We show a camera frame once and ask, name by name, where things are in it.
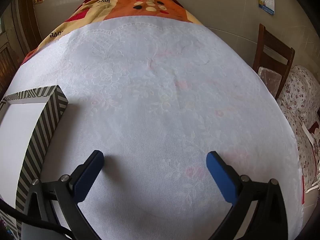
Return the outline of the striped black white tray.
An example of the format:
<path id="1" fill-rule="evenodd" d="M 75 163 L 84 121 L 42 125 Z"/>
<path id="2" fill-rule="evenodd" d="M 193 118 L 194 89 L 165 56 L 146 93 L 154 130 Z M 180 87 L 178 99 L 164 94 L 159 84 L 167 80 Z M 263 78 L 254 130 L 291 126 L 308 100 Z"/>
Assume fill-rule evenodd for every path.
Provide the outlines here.
<path id="1" fill-rule="evenodd" d="M 68 100 L 58 85 L 9 94 L 1 100 L 1 199 L 23 212 L 40 178 L 54 131 Z"/>

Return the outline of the floral bedding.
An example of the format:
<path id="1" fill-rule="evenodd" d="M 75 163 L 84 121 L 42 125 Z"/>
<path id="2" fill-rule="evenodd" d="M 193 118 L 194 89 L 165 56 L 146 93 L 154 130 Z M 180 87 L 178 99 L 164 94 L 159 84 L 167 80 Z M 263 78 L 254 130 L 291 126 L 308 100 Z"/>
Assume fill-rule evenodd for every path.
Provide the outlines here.
<path id="1" fill-rule="evenodd" d="M 294 66 L 277 103 L 295 135 L 304 191 L 317 177 L 319 163 L 319 83 L 303 66 Z"/>

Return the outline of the white lace tablecloth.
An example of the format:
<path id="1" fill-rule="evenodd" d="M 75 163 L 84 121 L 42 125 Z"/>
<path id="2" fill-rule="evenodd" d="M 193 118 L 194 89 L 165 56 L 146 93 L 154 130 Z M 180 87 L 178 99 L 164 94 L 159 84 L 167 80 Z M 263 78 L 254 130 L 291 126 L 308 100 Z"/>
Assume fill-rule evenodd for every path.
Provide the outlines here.
<path id="1" fill-rule="evenodd" d="M 41 178 L 94 150 L 105 166 L 80 209 L 102 239 L 208 239 L 230 205 L 206 168 L 279 181 L 289 239 L 303 224 L 293 131 L 260 77 L 202 25 L 154 16 L 92 23 L 24 63 L 8 93 L 58 85 L 68 99 Z"/>

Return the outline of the dark wooden chair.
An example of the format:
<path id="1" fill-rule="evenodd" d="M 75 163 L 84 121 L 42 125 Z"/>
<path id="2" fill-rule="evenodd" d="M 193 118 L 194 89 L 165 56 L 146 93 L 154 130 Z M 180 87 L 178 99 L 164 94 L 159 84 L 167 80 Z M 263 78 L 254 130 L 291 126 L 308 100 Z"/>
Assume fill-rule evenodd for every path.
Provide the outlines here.
<path id="1" fill-rule="evenodd" d="M 277 61 L 264 52 L 264 48 L 273 51 L 287 60 L 287 63 Z M 268 91 L 277 99 L 285 85 L 290 72 L 295 50 L 266 30 L 265 26 L 259 25 L 259 35 L 256 54 L 253 62 L 253 70 L 261 78 Z"/>

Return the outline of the orange patterned blanket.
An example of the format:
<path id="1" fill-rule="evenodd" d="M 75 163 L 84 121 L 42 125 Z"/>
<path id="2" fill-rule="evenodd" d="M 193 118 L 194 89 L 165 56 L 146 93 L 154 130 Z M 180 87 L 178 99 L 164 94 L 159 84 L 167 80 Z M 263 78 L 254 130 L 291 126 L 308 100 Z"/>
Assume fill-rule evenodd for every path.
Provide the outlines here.
<path id="1" fill-rule="evenodd" d="M 125 16 L 157 16 L 182 22 L 201 24 L 177 0 L 85 0 L 65 22 L 55 28 L 24 58 L 26 63 L 50 42 L 95 22 Z"/>

